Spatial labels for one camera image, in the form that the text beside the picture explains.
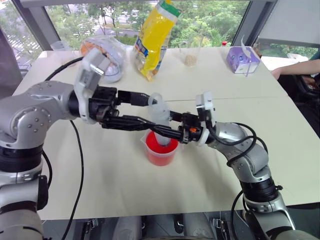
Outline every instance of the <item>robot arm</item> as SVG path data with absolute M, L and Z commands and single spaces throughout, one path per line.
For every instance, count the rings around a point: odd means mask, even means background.
M 197 96 L 198 115 L 170 112 L 173 121 L 181 122 L 177 130 L 137 116 L 119 116 L 118 105 L 147 106 L 149 96 L 98 86 L 109 63 L 93 50 L 84 57 L 75 86 L 42 82 L 0 101 L 0 240 L 43 239 L 37 214 L 48 201 L 47 178 L 41 175 L 42 146 L 55 121 L 75 118 L 88 124 L 98 122 L 105 129 L 151 129 L 183 144 L 207 144 L 226 157 L 238 177 L 249 208 L 246 219 L 256 239 L 296 239 L 306 234 L 295 231 L 271 178 L 267 152 L 250 138 L 241 141 L 247 134 L 238 124 L 216 122 L 209 93 Z

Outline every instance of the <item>white tabletop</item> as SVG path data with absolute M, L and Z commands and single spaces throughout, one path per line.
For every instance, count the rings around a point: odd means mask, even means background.
M 100 85 L 149 95 L 157 91 L 166 101 L 194 100 L 196 95 L 204 91 L 212 91 L 214 99 L 287 96 L 262 62 L 255 73 L 247 77 L 244 74 L 234 74 L 225 62 L 228 50 L 228 47 L 202 48 L 197 65 L 186 67 L 179 59 L 179 50 L 168 49 L 152 82 L 147 82 L 135 69 L 129 60 L 131 51 L 128 50 L 122 79 L 113 84 L 101 82 Z M 23 79 L 18 91 L 24 91 L 43 81 L 59 66 L 60 61 L 52 51 L 43 52 Z M 78 67 L 79 64 L 69 67 L 52 80 L 72 84 Z
M 287 205 L 320 201 L 320 140 L 292 101 L 280 98 L 218 99 L 218 120 L 251 126 L 267 144 L 269 166 Z M 196 113 L 194 101 L 172 101 Z M 120 114 L 148 117 L 145 107 L 121 106 Z M 173 162 L 148 162 L 143 132 L 101 129 L 75 121 L 84 152 L 84 185 L 75 218 L 103 218 L 230 210 L 241 190 L 225 158 L 212 148 L 184 145 Z M 44 144 L 53 167 L 46 219 L 68 219 L 80 183 L 80 154 L 68 121 L 58 121 Z

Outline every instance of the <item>tissue box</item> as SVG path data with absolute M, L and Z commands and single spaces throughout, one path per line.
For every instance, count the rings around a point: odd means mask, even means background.
M 247 57 L 241 46 L 230 48 L 226 61 L 230 64 L 235 74 L 251 74 L 260 63 L 260 58 L 256 57 L 251 47 L 246 46 L 250 52 L 250 58 Z

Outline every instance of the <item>yellow bag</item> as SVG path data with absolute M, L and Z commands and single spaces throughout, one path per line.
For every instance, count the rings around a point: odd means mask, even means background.
M 159 70 L 171 29 L 181 13 L 170 3 L 171 0 L 158 2 L 143 24 L 135 43 L 134 63 L 149 81 Z

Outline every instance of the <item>red liquid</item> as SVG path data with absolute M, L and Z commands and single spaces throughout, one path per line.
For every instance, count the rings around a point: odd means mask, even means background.
M 171 139 L 169 145 L 162 146 L 157 142 L 155 133 L 152 131 L 148 134 L 145 140 L 146 145 L 154 152 L 158 154 L 167 154 L 172 152 L 178 147 L 178 141 L 176 139 Z M 146 152 L 147 157 L 151 163 L 157 166 L 165 166 L 168 165 L 173 159 L 175 154 L 173 153 L 170 156 L 155 156 L 149 151 Z

